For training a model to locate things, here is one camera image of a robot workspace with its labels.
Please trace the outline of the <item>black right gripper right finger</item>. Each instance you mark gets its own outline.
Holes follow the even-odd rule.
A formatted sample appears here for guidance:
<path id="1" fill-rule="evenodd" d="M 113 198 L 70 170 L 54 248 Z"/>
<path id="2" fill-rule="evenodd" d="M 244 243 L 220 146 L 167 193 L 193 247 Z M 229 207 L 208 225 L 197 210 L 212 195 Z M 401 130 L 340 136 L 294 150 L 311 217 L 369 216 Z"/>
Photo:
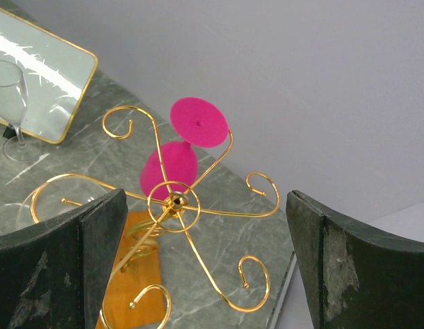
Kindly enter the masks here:
<path id="1" fill-rule="evenodd" d="M 286 218 L 315 328 L 424 328 L 424 243 L 300 191 Z"/>

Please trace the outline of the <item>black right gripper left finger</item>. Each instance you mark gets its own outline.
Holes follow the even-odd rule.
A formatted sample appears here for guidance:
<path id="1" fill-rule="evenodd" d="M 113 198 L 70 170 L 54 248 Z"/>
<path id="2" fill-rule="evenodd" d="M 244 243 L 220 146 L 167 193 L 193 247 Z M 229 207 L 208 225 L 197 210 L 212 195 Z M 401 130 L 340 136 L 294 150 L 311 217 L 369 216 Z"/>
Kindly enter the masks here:
<path id="1" fill-rule="evenodd" d="M 118 188 L 0 236 L 0 328 L 95 328 L 127 214 Z"/>

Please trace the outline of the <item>clear round wine glass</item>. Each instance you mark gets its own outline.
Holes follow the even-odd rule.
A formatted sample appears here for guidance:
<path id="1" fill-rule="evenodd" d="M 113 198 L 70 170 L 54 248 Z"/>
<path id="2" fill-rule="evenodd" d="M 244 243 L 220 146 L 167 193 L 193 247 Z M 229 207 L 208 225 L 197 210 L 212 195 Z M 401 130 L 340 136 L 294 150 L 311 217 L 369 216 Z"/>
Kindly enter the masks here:
<path id="1" fill-rule="evenodd" d="M 16 229 L 20 230 L 73 210 L 98 199 L 107 191 L 97 183 L 76 176 L 44 183 L 21 204 L 16 216 Z"/>

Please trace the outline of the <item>pink plastic goblet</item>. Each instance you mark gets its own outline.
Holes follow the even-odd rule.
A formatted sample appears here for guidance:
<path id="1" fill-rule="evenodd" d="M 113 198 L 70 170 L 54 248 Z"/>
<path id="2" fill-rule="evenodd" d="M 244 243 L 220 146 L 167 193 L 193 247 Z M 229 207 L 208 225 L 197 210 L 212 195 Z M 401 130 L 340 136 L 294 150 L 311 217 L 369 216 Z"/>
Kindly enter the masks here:
<path id="1" fill-rule="evenodd" d="M 199 161 L 194 148 L 221 145 L 228 135 L 228 123 L 214 104 L 197 97 L 177 100 L 171 107 L 170 120 L 181 139 L 161 145 L 160 151 L 170 187 L 184 192 L 197 179 Z"/>

